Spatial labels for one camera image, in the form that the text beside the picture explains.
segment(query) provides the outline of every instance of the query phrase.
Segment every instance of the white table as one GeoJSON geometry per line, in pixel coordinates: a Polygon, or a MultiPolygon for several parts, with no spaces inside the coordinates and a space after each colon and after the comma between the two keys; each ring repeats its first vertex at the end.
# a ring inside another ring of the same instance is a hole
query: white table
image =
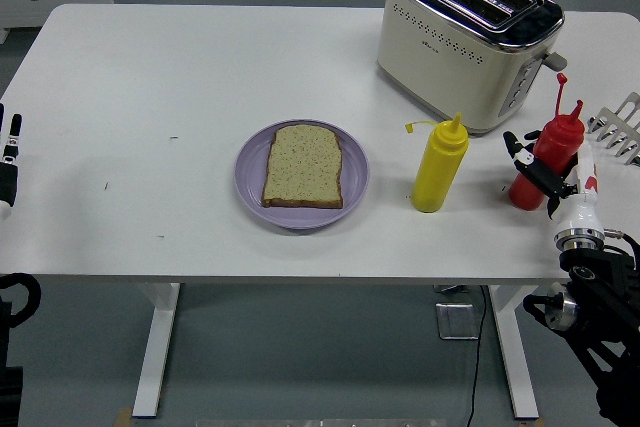
{"type": "MultiPolygon", "coordinates": [[[[489,284],[516,417],[537,417],[515,307],[566,280],[544,210],[512,207],[502,140],[541,128],[557,83],[541,71],[523,109],[471,141],[443,209],[409,202],[431,117],[376,65],[381,9],[69,5],[56,9],[7,89],[24,116],[20,185],[0,225],[0,273],[140,283],[156,307],[134,408],[154,416],[180,282],[489,284]],[[234,190],[255,132],[318,119],[354,136],[371,168],[362,203],[311,234],[257,219],[234,190]]],[[[563,111],[583,120],[640,88],[640,25],[567,13],[563,111]]],[[[640,231],[640,171],[594,144],[599,214],[640,231]]]]}

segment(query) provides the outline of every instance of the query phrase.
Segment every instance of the ketchup bottle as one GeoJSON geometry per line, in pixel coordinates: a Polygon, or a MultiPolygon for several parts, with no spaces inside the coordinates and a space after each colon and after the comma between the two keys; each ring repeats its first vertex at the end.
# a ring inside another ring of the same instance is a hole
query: ketchup bottle
{"type": "MultiPolygon", "coordinates": [[[[542,129],[533,147],[533,155],[547,164],[555,173],[562,175],[584,141],[584,124],[578,118],[582,110],[581,100],[578,100],[578,105],[571,114],[559,113],[560,98],[567,77],[559,73],[557,78],[560,89],[556,102],[556,114],[542,129]]],[[[523,210],[537,209],[544,198],[545,195],[522,174],[518,174],[509,189],[511,203],[523,210]]]]}

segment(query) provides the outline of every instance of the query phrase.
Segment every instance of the bread slice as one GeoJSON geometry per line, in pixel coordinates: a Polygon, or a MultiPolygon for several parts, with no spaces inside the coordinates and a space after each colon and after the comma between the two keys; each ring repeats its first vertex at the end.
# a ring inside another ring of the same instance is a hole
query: bread slice
{"type": "Polygon", "coordinates": [[[264,207],[341,209],[342,148],[331,130],[308,124],[278,129],[271,142],[264,207]]]}

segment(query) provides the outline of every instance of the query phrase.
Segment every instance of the yellow squeeze bottle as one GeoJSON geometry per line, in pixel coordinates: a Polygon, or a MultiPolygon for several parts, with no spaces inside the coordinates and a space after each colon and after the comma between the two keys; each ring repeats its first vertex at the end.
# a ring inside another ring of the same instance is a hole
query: yellow squeeze bottle
{"type": "MultiPolygon", "coordinates": [[[[435,212],[442,207],[467,152],[469,135],[461,118],[458,112],[453,120],[436,125],[429,135],[411,194],[411,203],[421,212],[435,212]]],[[[413,132],[411,125],[406,125],[409,133],[413,132]]]]}

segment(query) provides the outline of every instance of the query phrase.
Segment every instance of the gray floor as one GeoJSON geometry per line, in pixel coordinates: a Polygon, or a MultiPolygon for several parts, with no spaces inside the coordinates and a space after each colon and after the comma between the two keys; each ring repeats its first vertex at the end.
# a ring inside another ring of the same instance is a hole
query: gray floor
{"type": "MultiPolygon", "coordinates": [[[[557,1],[566,10],[640,18],[639,0],[557,1]]],[[[115,2],[382,7],[384,0],[115,2]]],[[[37,32],[14,30],[0,46],[0,93],[37,32]]],[[[40,310],[11,337],[9,364],[25,369],[20,425],[111,426],[135,396],[151,305],[130,284],[40,280],[40,310]]],[[[442,300],[470,301],[478,317],[482,308],[478,287],[451,298],[425,286],[186,285],[158,416],[134,424],[444,418],[463,426],[475,343],[438,338],[434,304],[442,300]]],[[[545,425],[612,425],[599,417],[595,388],[568,347],[526,313],[518,319],[545,425]]],[[[490,315],[473,425],[517,425],[490,315]]]]}

